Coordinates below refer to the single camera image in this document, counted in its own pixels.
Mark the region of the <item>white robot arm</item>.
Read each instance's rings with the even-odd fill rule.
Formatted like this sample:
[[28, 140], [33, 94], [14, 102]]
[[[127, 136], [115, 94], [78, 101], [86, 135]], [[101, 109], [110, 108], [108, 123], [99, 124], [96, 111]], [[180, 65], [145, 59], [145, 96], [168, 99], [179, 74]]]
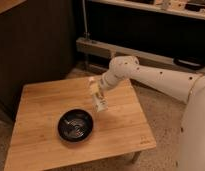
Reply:
[[205, 75], [143, 66], [135, 56], [109, 63], [100, 87], [109, 90], [134, 79], [186, 103], [182, 117], [177, 171], [205, 171]]

